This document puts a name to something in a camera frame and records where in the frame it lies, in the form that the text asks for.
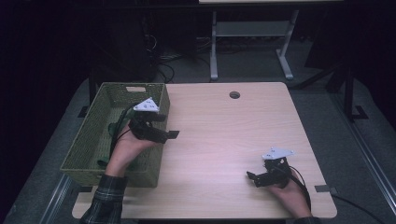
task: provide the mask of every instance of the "person's right hand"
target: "person's right hand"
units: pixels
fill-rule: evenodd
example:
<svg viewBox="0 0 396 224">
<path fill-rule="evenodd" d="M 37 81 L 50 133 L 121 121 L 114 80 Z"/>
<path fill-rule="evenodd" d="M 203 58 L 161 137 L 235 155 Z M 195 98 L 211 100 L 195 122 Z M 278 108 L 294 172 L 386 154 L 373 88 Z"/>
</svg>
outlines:
<svg viewBox="0 0 396 224">
<path fill-rule="evenodd" d="M 283 189 L 277 185 L 268 186 L 267 189 L 280 200 L 294 218 L 312 217 L 303 191 L 292 179 Z"/>
</svg>

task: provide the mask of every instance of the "plaid shirt sleeve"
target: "plaid shirt sleeve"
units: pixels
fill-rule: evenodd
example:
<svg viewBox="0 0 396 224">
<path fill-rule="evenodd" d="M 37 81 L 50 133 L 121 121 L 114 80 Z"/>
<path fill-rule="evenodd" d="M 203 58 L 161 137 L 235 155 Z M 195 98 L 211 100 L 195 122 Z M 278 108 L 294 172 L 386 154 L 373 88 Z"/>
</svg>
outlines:
<svg viewBox="0 0 396 224">
<path fill-rule="evenodd" d="M 93 196 L 91 207 L 79 223 L 119 224 L 127 182 L 126 177 L 103 175 Z"/>
</svg>

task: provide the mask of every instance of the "sleeve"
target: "sleeve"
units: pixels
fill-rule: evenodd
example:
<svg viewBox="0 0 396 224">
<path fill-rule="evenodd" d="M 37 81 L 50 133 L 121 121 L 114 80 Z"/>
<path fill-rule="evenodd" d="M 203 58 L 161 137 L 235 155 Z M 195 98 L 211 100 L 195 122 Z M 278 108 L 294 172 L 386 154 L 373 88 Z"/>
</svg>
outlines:
<svg viewBox="0 0 396 224">
<path fill-rule="evenodd" d="M 293 224 L 321 224 L 318 217 L 302 217 L 295 219 Z"/>
<path fill-rule="evenodd" d="M 93 195 L 91 207 L 82 216 L 82 224 L 117 224 L 121 220 L 126 177 L 103 175 Z"/>
</svg>

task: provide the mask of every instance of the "green woven basket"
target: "green woven basket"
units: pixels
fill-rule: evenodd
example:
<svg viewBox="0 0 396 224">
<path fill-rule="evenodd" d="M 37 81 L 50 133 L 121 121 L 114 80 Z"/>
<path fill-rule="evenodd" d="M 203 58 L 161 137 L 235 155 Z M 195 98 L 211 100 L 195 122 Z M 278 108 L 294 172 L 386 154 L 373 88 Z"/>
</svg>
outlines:
<svg viewBox="0 0 396 224">
<path fill-rule="evenodd" d="M 84 119 L 67 153 L 61 171 L 81 186 L 96 186 L 105 172 L 97 161 L 108 157 L 111 135 L 107 126 L 117 122 L 122 110 L 149 97 L 160 107 L 160 114 L 169 113 L 169 96 L 164 84 L 105 82 Z M 153 122 L 155 128 L 166 130 L 166 122 Z M 163 145 L 143 151 L 128 167 L 128 186 L 155 188 L 161 167 Z"/>
</svg>

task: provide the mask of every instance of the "dark background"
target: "dark background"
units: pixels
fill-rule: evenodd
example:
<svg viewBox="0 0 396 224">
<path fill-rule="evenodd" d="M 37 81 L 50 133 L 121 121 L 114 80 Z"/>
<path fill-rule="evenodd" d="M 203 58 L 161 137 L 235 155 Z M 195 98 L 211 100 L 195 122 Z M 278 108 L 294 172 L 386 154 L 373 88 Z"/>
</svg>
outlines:
<svg viewBox="0 0 396 224">
<path fill-rule="evenodd" d="M 304 40 L 309 36 L 315 41 L 307 66 L 325 69 L 345 59 L 396 128 L 394 9 L 386 1 L 302 9 L 293 38 Z M 81 82 L 92 71 L 100 75 L 96 76 L 98 83 L 150 81 L 155 75 L 155 59 L 144 49 L 147 43 L 139 26 L 142 15 L 134 14 L 130 18 L 130 11 L 92 12 L 75 9 L 67 1 L 46 0 L 2 1 L 0 10 L 0 219 L 3 220 Z M 193 56 L 195 46 L 189 43 L 196 35 L 210 32 L 200 23 L 210 20 L 210 12 L 177 15 L 157 12 L 155 22 L 148 28 L 161 31 L 163 42 L 169 40 L 166 44 L 180 47 L 180 51 Z M 175 26 L 175 22 L 181 21 L 184 23 Z M 122 31 L 125 22 L 134 27 L 132 33 Z M 96 48 L 90 38 L 93 36 L 106 51 L 117 55 L 120 62 Z M 140 62 L 138 65 L 131 63 L 136 60 Z"/>
</svg>

